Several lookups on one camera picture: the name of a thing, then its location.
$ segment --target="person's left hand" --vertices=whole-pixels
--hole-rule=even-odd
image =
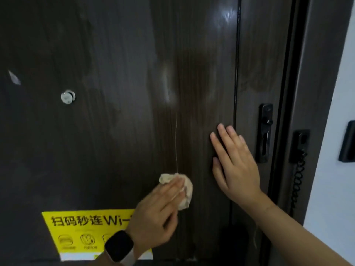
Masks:
[[[177,226],[177,207],[185,198],[180,192],[184,178],[159,184],[137,205],[126,233],[134,242],[134,255],[138,259],[145,251],[170,240]]]

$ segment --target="white watch band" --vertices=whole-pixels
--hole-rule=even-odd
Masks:
[[[122,264],[123,266],[133,266],[135,262],[136,259],[134,257],[133,248],[132,248],[131,251],[127,254],[127,256],[125,256],[123,260],[120,261],[120,264]]]

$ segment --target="black metal chain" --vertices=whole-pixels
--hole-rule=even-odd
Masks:
[[[294,214],[294,209],[296,208],[296,203],[298,199],[298,192],[301,190],[301,184],[302,184],[302,178],[303,174],[302,172],[305,170],[305,157],[307,156],[307,153],[305,152],[300,152],[300,157],[297,161],[297,167],[296,167],[296,172],[293,178],[293,186],[292,186],[292,195],[291,195],[291,209],[290,209],[290,216],[293,217]]]

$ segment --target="black wall switch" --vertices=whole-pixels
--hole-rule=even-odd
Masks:
[[[355,162],[355,120],[349,121],[346,128],[339,161]]]

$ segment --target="door panel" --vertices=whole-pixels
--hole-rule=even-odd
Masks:
[[[57,259],[42,211],[134,208],[177,170],[192,203],[154,258],[218,254],[229,200],[209,134],[233,123],[237,5],[0,0],[3,258]]]
[[[269,160],[259,163],[260,187],[268,192],[292,0],[242,0],[237,77],[236,130],[253,156],[257,151],[259,106],[273,104]],[[247,265],[259,265],[262,232],[233,204],[233,223],[249,233]]]

